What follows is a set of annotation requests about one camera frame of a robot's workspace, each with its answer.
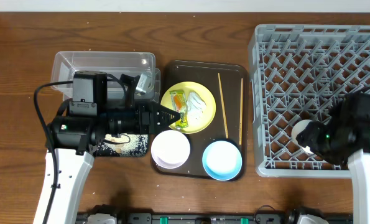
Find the white cup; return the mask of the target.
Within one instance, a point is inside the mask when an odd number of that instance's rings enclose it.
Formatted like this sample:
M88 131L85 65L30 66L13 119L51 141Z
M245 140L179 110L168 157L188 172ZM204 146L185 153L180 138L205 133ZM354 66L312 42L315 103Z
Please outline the white cup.
M307 153L307 154L313 154L313 152L310 150L309 146L307 146L307 147L301 146L298 143L298 141L296 140L296 137L307 127L307 125L310 122L312 122L310 119L301 120L297 124L294 125L294 127L292 128L292 131L291 131L291 137L292 137L292 140L294 141L294 143L296 143L301 148L301 150L304 153Z

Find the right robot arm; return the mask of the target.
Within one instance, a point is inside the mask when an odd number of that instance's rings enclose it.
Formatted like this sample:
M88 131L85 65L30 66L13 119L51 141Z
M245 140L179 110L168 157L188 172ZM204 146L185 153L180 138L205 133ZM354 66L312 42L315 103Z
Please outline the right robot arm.
M370 95L357 91L330 110L328 124L299 121L292 139L307 153L347 166L353 186L353 221L370 223Z

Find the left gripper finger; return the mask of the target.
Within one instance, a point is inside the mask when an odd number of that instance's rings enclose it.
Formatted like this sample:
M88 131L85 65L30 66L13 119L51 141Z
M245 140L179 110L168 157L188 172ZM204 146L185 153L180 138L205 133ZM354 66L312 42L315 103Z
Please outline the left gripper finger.
M152 114L162 120L179 120L180 113L162 106L156 102L149 103Z
M174 124L179 119L180 118L178 116L166 119L152 117L150 119L149 134L159 134L162 131L165 131L171 124Z

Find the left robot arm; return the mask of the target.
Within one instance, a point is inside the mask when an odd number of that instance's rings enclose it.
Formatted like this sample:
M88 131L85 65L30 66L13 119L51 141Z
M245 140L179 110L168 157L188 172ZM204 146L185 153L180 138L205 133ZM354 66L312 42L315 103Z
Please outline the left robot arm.
M46 136L46 166L34 223L75 223L82 191L106 135L159 134L180 114L156 102L134 102L140 77L77 71L73 96L45 123L34 91L34 106Z

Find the pink white bowl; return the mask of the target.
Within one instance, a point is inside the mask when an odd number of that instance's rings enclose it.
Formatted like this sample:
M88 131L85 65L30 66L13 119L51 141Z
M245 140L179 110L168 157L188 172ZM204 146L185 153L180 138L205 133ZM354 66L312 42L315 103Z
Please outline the pink white bowl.
M190 142L179 131L167 130L156 135L151 145L154 162L164 169L182 166L190 155Z

